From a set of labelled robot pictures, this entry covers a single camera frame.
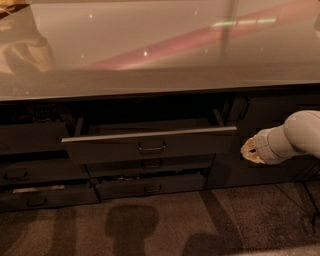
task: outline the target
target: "drawer handle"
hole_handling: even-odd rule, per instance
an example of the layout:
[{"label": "drawer handle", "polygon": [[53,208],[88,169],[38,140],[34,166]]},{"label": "drawer handle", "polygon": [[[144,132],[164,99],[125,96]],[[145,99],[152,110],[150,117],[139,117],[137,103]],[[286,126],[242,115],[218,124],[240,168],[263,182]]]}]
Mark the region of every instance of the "drawer handle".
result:
[{"label": "drawer handle", "polygon": [[162,147],[158,147],[158,148],[143,148],[141,146],[141,143],[139,144],[139,151],[141,154],[143,154],[143,153],[160,153],[163,150],[165,150],[165,148],[166,148],[166,144],[164,142],[163,142]]},{"label": "drawer handle", "polygon": [[41,207],[47,203],[47,198],[39,198],[34,200],[29,200],[27,202],[28,207]]},{"label": "drawer handle", "polygon": [[144,192],[145,193],[157,193],[160,192],[162,189],[161,185],[159,184],[158,187],[152,186],[152,187],[144,187]]},{"label": "drawer handle", "polygon": [[159,131],[159,132],[146,132],[146,133],[129,133],[129,134],[115,134],[115,135],[99,135],[99,136],[81,136],[73,138],[63,138],[62,144],[69,143],[110,143],[108,140],[116,139],[132,139],[132,138],[147,138],[154,136],[169,136],[169,135],[184,135],[184,134],[200,134],[200,133],[220,133],[227,131],[237,131],[236,126],[225,127],[210,127],[210,128],[197,128],[185,129],[174,131]]},{"label": "drawer handle", "polygon": [[158,164],[153,164],[153,165],[147,165],[145,164],[145,161],[142,160],[141,161],[141,166],[143,169],[156,169],[156,168],[160,168],[162,166],[162,159],[159,159],[159,163]]},{"label": "drawer handle", "polygon": [[26,180],[29,174],[25,169],[11,169],[3,176],[4,180]]}]

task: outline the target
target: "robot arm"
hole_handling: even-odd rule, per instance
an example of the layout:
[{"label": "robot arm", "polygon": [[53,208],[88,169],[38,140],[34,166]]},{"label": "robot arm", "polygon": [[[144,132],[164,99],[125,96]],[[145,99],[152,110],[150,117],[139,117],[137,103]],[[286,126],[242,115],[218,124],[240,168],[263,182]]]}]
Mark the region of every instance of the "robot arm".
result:
[{"label": "robot arm", "polygon": [[281,126],[265,129],[247,140],[243,157],[263,164],[279,164],[291,157],[313,155],[320,158],[320,111],[300,111]]}]

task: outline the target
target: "open drawer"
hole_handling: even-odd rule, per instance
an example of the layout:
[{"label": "open drawer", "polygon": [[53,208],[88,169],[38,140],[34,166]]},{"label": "open drawer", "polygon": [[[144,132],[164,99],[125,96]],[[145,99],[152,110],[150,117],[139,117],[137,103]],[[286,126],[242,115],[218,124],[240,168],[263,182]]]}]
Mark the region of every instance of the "open drawer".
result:
[{"label": "open drawer", "polygon": [[88,180],[77,184],[24,186],[0,192],[0,212],[98,203]]},{"label": "open drawer", "polygon": [[214,155],[151,158],[124,162],[87,164],[92,178],[112,175],[135,175],[144,173],[159,173],[166,171],[181,171],[185,169],[210,168]]},{"label": "open drawer", "polygon": [[96,185],[101,199],[148,196],[186,192],[204,188],[206,177],[200,173],[123,181],[105,181]]},{"label": "open drawer", "polygon": [[226,153],[236,134],[235,126],[210,125],[203,118],[86,128],[82,121],[75,137],[62,139],[79,164]]}]

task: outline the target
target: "floor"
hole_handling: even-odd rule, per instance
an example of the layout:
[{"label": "floor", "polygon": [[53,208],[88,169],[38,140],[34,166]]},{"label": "floor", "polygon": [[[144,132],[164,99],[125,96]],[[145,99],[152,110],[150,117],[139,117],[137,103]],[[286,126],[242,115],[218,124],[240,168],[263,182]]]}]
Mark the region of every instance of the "floor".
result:
[{"label": "floor", "polygon": [[1,213],[0,255],[320,255],[312,214],[300,183]]}]

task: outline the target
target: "drawer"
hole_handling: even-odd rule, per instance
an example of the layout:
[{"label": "drawer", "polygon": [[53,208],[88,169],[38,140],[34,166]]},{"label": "drawer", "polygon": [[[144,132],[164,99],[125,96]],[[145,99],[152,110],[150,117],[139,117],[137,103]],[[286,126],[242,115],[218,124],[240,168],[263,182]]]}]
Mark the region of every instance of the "drawer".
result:
[{"label": "drawer", "polygon": [[226,153],[235,134],[236,127],[210,126],[206,119],[174,120],[96,126],[62,144],[74,163],[91,164]]},{"label": "drawer", "polygon": [[201,190],[205,182],[206,178],[201,174],[186,174],[141,180],[102,181],[96,185],[96,189],[101,199],[109,199]]},{"label": "drawer", "polygon": [[66,136],[64,122],[1,125],[0,155],[61,150]]},{"label": "drawer", "polygon": [[88,178],[84,166],[69,159],[50,159],[0,164],[0,186]]},{"label": "drawer", "polygon": [[213,155],[172,158],[152,158],[137,161],[111,162],[86,165],[90,177],[135,175],[184,169],[210,168]]},{"label": "drawer", "polygon": [[0,212],[92,203],[99,203],[99,199],[94,189],[84,181],[77,185],[58,184],[50,187],[25,187],[0,193]]}]

